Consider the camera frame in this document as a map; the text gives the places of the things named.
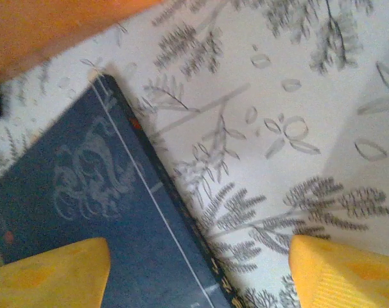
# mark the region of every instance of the book spine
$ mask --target book spine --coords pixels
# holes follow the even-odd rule
[[[106,81],[109,83],[111,89],[117,89],[119,93],[121,90],[117,86],[117,83],[113,77],[105,75]],[[125,101],[123,95],[118,97],[119,106],[122,111],[125,113],[125,116],[129,123],[131,124],[132,130],[137,136],[144,152],[148,155],[150,162],[158,174],[160,181],[163,183],[166,192],[171,198],[173,204],[177,208],[180,215],[183,217],[184,223],[186,224],[187,230],[190,233],[191,237],[196,242],[197,247],[201,251],[203,258],[205,259],[209,269],[211,269],[214,278],[217,283],[220,285],[223,294],[233,308],[245,308],[247,307],[243,299],[237,294],[236,289],[230,283],[223,269],[219,266],[218,261],[212,253],[209,243],[206,241],[205,237],[201,234],[199,228],[196,225],[195,219],[190,215],[181,195],[178,193],[178,190],[173,183],[173,180],[166,171],[163,163],[160,161],[160,158],[157,156],[155,148],[151,145],[149,138],[142,129],[142,126],[139,123],[139,120],[136,118],[134,111],[131,106]]]

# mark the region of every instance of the white fabric with gray leaf print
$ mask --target white fabric with gray leaf print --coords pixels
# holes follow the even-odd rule
[[[97,72],[250,307],[299,307],[293,234],[389,255],[389,1],[166,1],[2,86],[0,176]]]

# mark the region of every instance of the white border line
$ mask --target white border line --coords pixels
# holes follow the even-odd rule
[[[160,188],[162,188],[163,187],[163,183],[162,182],[158,182],[156,185],[154,185],[151,189],[150,189],[150,191],[151,191],[151,193],[153,194],[153,193],[155,193],[155,192],[157,192]]]
[[[170,235],[172,236],[173,240],[175,241],[177,248],[180,250],[180,253],[181,253],[182,256],[183,256],[183,259],[185,260],[187,266],[188,266],[189,269],[190,269],[190,272],[192,273],[194,279],[196,280],[197,284],[199,285],[200,289],[202,290],[202,293],[203,293],[204,296],[206,297],[206,299],[207,299],[207,301],[208,301],[210,307],[215,308],[215,306],[213,306],[213,303],[211,302],[211,299],[209,298],[209,295],[207,294],[206,290],[205,290],[204,287],[202,286],[202,283],[199,281],[199,278],[197,277],[197,275],[196,275],[194,269],[192,268],[192,265],[190,264],[189,260],[187,259],[186,254],[185,254],[184,251],[183,251],[183,248],[181,247],[181,245],[180,245],[179,241],[177,240],[175,234],[173,233],[172,229],[170,228],[170,226],[169,226],[169,224],[168,224],[166,218],[164,217],[164,215],[163,215],[163,213],[162,213],[162,210],[161,210],[160,207],[159,207],[159,204],[157,203],[155,197],[154,197],[153,194],[151,193],[150,188],[149,188],[148,184],[146,183],[146,181],[144,180],[144,177],[143,177],[142,173],[140,172],[139,168],[137,167],[136,161],[135,161],[135,159],[133,158],[132,154],[130,153],[130,151],[129,151],[129,149],[128,149],[126,143],[125,143],[125,141],[123,140],[123,138],[122,138],[122,136],[121,136],[121,134],[120,134],[120,132],[119,132],[119,130],[117,129],[117,126],[116,126],[115,122],[113,121],[113,119],[112,119],[112,117],[110,116],[109,112],[106,110],[105,104],[103,103],[102,98],[101,98],[100,95],[99,95],[99,92],[95,89],[94,86],[92,86],[92,88],[93,88],[93,90],[95,91],[97,97],[99,98],[99,102],[100,102],[100,104],[101,104],[103,110],[105,111],[107,117],[109,118],[109,121],[110,121],[110,123],[112,124],[113,128],[115,129],[116,134],[117,134],[117,136],[119,137],[120,141],[122,142],[123,147],[125,148],[126,152],[128,153],[128,155],[129,155],[129,157],[130,157],[130,160],[132,161],[132,164],[133,164],[134,167],[136,168],[137,174],[138,174],[139,177],[141,178],[141,180],[142,180],[142,182],[143,182],[143,185],[145,186],[146,190],[148,191],[151,200],[152,200],[153,203],[155,204],[157,211],[159,212],[161,218],[163,219],[164,224],[165,224],[166,227],[168,228]]]

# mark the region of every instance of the red dot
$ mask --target red dot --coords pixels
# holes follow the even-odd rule
[[[7,233],[5,233],[3,237],[8,244],[13,243],[13,234],[11,231],[7,231]]]
[[[137,119],[131,119],[130,122],[132,123],[133,127],[137,130],[141,130],[142,126],[139,124]]]

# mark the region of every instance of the navy blue book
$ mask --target navy blue book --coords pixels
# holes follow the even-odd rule
[[[244,307],[111,76],[0,179],[0,254],[91,237],[112,259],[102,307]]]

